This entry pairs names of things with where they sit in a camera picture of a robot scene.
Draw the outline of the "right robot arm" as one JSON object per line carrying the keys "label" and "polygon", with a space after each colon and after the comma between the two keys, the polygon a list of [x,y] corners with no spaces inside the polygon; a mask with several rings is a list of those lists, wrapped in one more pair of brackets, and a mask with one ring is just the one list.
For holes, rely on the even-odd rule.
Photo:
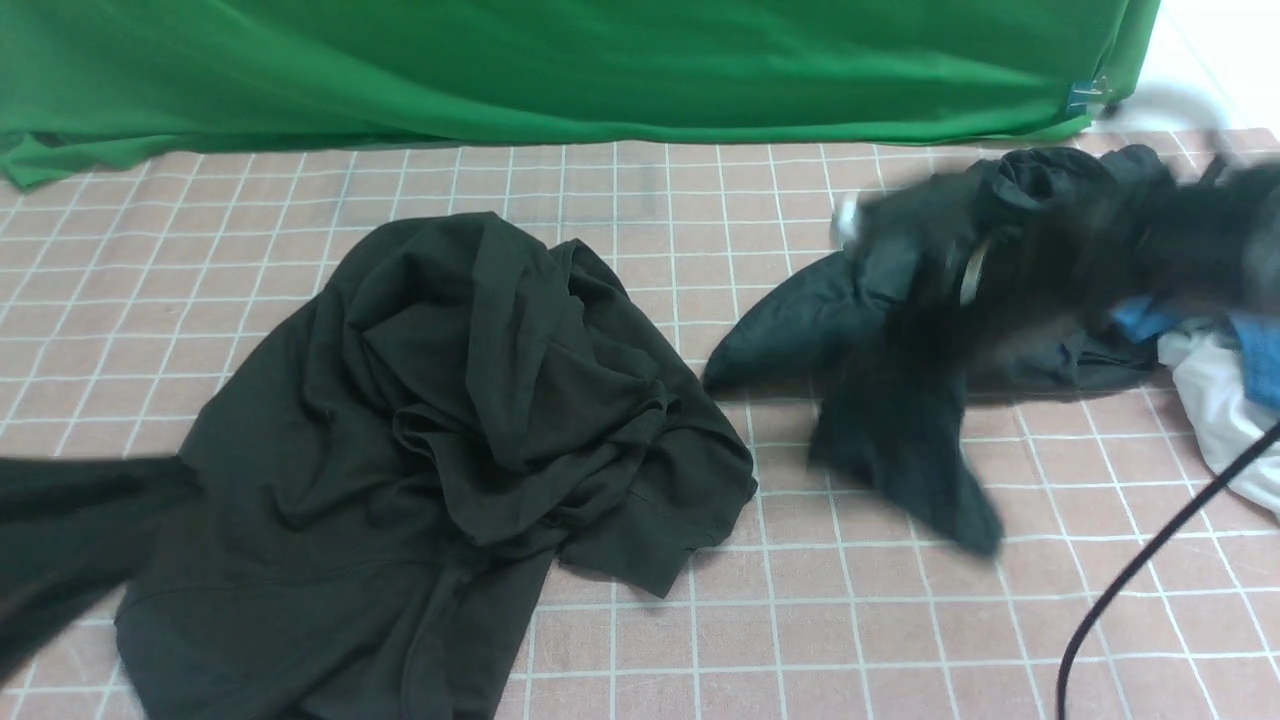
{"label": "right robot arm", "polygon": [[1135,300],[1277,314],[1277,164],[1213,156],[1048,205],[1010,241],[989,241],[945,328],[995,348],[1070,327],[1107,325]]}

